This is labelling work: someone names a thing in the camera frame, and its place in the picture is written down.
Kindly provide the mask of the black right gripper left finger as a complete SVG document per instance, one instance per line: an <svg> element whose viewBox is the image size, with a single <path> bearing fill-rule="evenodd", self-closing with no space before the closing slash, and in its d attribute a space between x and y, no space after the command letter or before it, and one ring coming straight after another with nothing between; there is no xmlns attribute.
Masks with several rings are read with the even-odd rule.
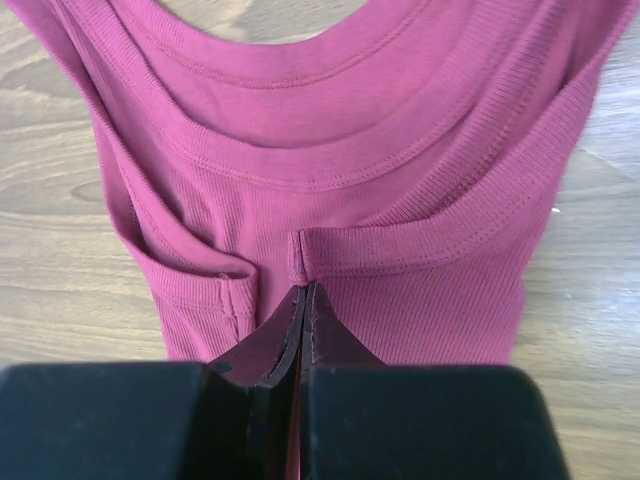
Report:
<svg viewBox="0 0 640 480"><path fill-rule="evenodd" d="M209 363L1 371L5 479L284 479L305 293Z"/></svg>

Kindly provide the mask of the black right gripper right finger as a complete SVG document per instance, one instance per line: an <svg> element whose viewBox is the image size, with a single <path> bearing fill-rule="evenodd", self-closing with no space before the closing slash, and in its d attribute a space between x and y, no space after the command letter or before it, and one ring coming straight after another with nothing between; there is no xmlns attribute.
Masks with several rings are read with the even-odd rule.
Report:
<svg viewBox="0 0 640 480"><path fill-rule="evenodd" d="M510 366L389 366L306 292L300 468L305 479L566 479L535 382Z"/></svg>

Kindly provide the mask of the maroon tank top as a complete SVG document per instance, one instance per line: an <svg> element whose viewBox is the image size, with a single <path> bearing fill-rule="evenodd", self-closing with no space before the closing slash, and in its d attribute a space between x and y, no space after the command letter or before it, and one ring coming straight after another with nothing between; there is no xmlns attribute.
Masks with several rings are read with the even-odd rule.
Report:
<svg viewBox="0 0 640 480"><path fill-rule="evenodd" d="M371 1L298 43L153 1L13 1L84 96L169 358L320 282L388 363L504 363L523 271L635 1Z"/></svg>

